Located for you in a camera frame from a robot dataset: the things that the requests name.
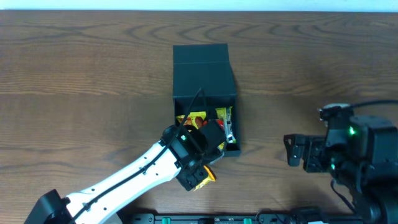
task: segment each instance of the green connector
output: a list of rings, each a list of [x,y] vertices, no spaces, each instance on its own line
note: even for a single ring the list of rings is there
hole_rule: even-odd
[[[162,224],[171,224],[172,219],[171,218],[162,218]]]
[[[251,224],[251,218],[244,218],[243,224]]]

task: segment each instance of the wooden tabletop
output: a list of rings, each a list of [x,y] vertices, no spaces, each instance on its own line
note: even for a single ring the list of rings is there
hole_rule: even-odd
[[[327,103],[396,99],[397,36],[397,14],[1,11],[0,223],[148,150],[174,121],[172,46],[210,43],[229,46],[243,153],[217,162],[204,189],[172,180],[129,208],[347,212],[329,174],[287,165],[282,138],[325,133],[317,108]],[[392,106],[359,113],[398,118]]]

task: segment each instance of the box lid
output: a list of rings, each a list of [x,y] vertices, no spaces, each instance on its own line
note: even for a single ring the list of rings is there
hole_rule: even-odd
[[[206,96],[236,97],[227,44],[175,45],[173,98],[191,98],[199,88]]]

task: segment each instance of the box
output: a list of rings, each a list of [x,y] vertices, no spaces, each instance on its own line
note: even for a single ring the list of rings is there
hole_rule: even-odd
[[[226,44],[173,46],[174,118],[185,114],[199,88],[205,91],[208,108],[230,107],[236,144],[227,144],[225,156],[239,156],[241,138],[236,107],[236,87]],[[192,111],[204,111],[200,95]]]

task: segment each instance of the wooden table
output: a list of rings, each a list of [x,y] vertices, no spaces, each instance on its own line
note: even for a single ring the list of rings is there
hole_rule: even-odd
[[[172,46],[228,43],[241,157],[186,192],[173,180],[129,209],[347,212],[330,175],[289,167],[284,134],[325,133],[317,108],[397,98],[398,15],[316,12],[0,12],[0,223],[21,223],[51,189],[89,187],[173,123]],[[398,118],[393,106],[360,110]]]

